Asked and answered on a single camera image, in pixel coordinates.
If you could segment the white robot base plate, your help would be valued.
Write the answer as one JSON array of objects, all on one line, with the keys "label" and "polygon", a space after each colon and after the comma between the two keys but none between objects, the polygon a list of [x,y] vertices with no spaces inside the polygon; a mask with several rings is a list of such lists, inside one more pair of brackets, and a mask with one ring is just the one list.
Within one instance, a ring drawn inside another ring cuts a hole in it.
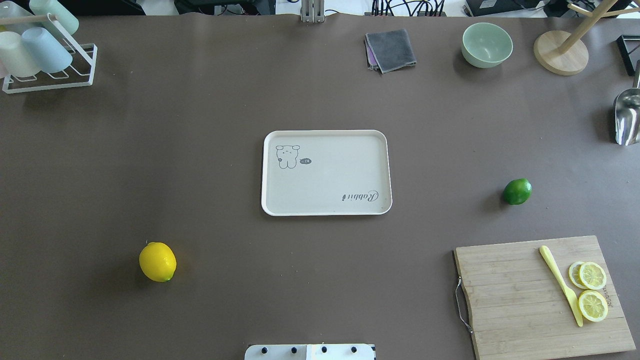
[{"label": "white robot base plate", "polygon": [[375,360],[374,344],[254,344],[247,348],[245,360]]}]

